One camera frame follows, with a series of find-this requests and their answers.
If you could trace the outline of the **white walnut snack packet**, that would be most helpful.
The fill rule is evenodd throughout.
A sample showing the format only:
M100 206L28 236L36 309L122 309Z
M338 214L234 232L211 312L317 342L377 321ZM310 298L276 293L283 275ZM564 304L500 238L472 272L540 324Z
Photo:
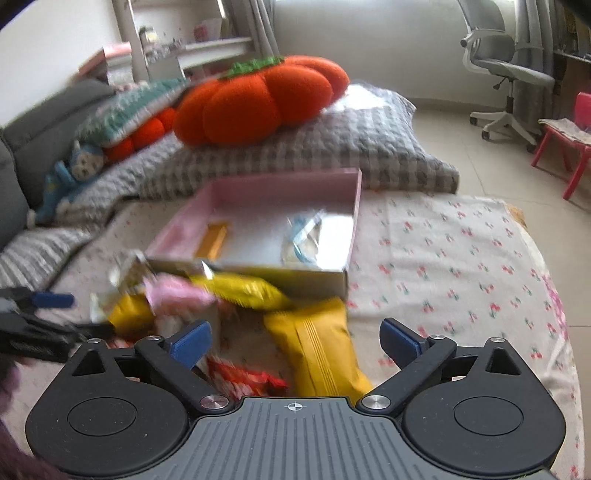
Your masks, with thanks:
M157 317L155 332L163 337L168 354L186 368L204 366L208 356L219 357L224 343L224 327L235 320L235 311L212 306L197 319Z

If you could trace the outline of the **pink cardboard box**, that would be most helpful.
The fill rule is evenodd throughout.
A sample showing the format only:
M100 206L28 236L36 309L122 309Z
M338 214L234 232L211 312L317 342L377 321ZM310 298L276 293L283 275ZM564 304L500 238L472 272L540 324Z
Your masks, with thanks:
M348 295L362 173L345 168L214 179L193 195L148 246L153 266L171 272L223 271L263 278L293 299ZM284 266L287 219L325 209L318 267ZM219 258L194 258L208 223L228 222Z

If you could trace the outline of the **white bookshelf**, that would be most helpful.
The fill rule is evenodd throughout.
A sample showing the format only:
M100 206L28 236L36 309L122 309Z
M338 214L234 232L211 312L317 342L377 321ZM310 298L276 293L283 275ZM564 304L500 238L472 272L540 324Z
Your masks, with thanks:
M204 78L254 53L235 32L224 1L114 1L136 81Z

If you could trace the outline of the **white office chair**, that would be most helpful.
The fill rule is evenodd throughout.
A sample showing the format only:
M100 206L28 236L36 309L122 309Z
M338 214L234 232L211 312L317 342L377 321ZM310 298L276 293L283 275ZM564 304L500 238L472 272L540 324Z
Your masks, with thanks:
M526 148L534 152L538 136L533 134L515 115L515 85L539 87L549 91L555 80L548 74L521 66L514 61L518 52L516 41L506 30L505 21L498 5L493 1L461 1L459 3L467 27L467 35L461 39L464 48L463 63L473 73L485 73L497 77L498 90L508 84L505 108L499 112L473 112L469 121L473 126L482 122L481 136L490 139L490 134L510 128L526 141Z

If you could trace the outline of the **orange pumpkin plush cushion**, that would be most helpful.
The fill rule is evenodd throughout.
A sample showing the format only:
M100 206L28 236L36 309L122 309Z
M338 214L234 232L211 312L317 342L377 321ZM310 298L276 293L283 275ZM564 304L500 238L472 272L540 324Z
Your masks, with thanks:
M252 145L283 127L314 119L348 87L346 71L322 57L273 56L235 63L182 98L172 130L191 147Z

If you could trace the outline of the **grey checkered blanket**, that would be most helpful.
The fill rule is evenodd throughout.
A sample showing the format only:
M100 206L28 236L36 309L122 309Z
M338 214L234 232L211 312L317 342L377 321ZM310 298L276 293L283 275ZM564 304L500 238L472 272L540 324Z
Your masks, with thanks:
M50 286L110 221L118 205L140 197L156 170L181 150L172 134L107 170L71 202L63 200L48 227L26 229L1 250L1 286Z

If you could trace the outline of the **grey curtain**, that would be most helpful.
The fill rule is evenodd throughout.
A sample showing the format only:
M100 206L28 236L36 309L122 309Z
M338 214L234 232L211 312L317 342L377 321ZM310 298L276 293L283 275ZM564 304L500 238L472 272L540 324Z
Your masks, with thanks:
M223 2L236 35L252 38L259 57L280 56L274 32L274 6L269 0L228 0Z

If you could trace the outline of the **small yellow snack bag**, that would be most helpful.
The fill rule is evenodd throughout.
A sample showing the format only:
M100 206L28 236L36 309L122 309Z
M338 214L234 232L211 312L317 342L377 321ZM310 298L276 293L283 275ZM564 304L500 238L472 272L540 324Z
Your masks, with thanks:
M276 311L290 307L291 301L276 286L259 277L216 272L209 277L192 275L190 282L218 299L242 308Z

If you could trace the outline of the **dark grey sofa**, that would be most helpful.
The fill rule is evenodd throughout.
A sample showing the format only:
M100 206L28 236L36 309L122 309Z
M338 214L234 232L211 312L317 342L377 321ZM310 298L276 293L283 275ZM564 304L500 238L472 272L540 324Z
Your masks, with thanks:
M115 95L98 80L83 80L47 98L1 129L1 245L25 229L42 202L46 175L69 158L78 126Z

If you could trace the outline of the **pink snack packet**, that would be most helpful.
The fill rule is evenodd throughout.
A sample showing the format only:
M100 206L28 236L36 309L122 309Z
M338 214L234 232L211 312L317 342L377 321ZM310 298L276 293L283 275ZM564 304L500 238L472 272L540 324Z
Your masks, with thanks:
M150 309L157 317L194 320L216 301L211 293L190 280L166 273L144 277L143 287Z

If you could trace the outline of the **large yellow snack bag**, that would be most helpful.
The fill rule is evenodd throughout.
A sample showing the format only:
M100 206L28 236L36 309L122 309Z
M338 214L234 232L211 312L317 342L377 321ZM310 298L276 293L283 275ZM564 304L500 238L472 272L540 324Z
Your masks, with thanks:
M115 335L125 341L135 342L154 332L151 307L143 294L124 294L107 315Z

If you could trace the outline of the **gold bar snack wrapper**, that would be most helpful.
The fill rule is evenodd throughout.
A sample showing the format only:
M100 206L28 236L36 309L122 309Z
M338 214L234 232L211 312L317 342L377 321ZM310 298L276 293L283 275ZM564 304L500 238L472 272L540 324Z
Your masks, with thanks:
M226 237L228 237L229 223L208 223L197 248L193 253L194 258L202 258L214 261L221 255L221 249Z

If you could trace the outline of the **stack of books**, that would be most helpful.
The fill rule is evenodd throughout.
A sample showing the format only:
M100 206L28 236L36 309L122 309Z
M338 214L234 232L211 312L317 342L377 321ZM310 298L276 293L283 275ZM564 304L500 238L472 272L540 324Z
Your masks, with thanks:
M111 86L133 83L130 43L116 43L101 48L78 68L78 76L94 78Z

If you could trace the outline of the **wooden desk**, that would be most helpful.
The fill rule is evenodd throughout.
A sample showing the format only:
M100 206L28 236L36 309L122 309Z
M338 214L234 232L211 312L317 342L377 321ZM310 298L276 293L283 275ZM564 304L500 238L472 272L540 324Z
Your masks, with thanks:
M553 90L553 117L574 118L574 105L580 92L590 92L590 59L554 51L555 79Z

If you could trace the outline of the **clear blue label packet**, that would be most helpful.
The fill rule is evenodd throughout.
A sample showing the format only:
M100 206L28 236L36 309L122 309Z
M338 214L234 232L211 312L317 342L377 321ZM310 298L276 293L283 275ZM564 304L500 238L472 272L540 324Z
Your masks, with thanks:
M287 234L281 244L280 260L284 266L318 267L322 219L325 209L308 210L287 219Z

